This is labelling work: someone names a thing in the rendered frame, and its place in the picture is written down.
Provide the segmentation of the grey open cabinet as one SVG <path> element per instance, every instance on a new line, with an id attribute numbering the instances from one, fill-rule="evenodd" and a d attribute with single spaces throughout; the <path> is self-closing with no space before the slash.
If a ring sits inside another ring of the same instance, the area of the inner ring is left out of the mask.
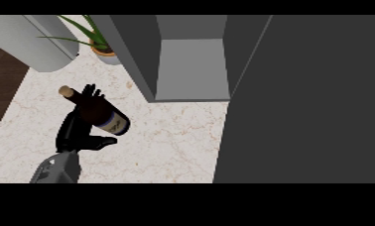
<path id="1" fill-rule="evenodd" d="M 269 15 L 95 15 L 94 22 L 150 102 L 228 101 Z"/>

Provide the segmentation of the dark grey cabinet door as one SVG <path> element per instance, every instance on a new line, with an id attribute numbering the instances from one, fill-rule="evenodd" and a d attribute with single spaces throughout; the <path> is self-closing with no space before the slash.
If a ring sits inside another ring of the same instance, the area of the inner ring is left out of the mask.
<path id="1" fill-rule="evenodd" d="M 375 182 L 375 16 L 275 16 L 230 104 L 219 182 Z"/>

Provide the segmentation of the dark wine bottle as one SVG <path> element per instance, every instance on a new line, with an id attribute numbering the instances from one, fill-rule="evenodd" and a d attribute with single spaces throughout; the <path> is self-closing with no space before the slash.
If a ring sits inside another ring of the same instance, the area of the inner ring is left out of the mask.
<path id="1" fill-rule="evenodd" d="M 131 128 L 131 120 L 125 113 L 107 101 L 101 90 L 89 84 L 83 92 L 64 85 L 61 95 L 79 106 L 85 121 L 111 134 L 122 136 Z"/>

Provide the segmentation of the green plant in pot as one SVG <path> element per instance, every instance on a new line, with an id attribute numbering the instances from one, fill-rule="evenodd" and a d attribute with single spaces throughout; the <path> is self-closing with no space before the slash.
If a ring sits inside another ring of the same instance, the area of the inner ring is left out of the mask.
<path id="1" fill-rule="evenodd" d="M 60 18 L 63 18 L 88 36 L 89 40 L 80 41 L 64 37 L 54 37 L 54 40 L 63 40 L 76 42 L 82 45 L 86 45 L 92 48 L 92 51 L 95 55 L 98 56 L 100 60 L 110 64 L 110 65 L 120 65 L 120 60 L 117 57 L 117 54 L 110 46 L 110 43 L 104 37 L 104 34 L 100 31 L 100 28 L 95 24 L 95 20 L 91 15 L 85 15 L 85 19 L 91 24 L 91 28 L 88 29 L 79 22 L 76 22 L 73 19 L 70 19 L 67 16 L 60 15 Z"/>

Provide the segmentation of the pale grey rounded appliance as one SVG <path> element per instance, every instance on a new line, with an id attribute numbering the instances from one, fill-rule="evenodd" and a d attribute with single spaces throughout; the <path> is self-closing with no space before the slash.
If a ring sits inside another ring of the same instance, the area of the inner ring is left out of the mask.
<path id="1" fill-rule="evenodd" d="M 77 58 L 80 44 L 57 15 L 0 15 L 0 49 L 39 72 L 54 72 Z"/>

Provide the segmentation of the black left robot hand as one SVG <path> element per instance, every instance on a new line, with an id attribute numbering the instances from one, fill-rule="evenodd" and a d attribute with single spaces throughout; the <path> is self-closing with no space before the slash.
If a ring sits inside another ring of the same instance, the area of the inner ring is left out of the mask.
<path id="1" fill-rule="evenodd" d="M 104 147 L 117 143 L 117 138 L 114 137 L 94 136 L 94 127 L 95 126 L 82 118 L 79 106 L 76 104 L 76 109 L 67 116 L 57 137 L 57 148 L 60 153 L 79 152 L 80 150 L 100 151 Z"/>

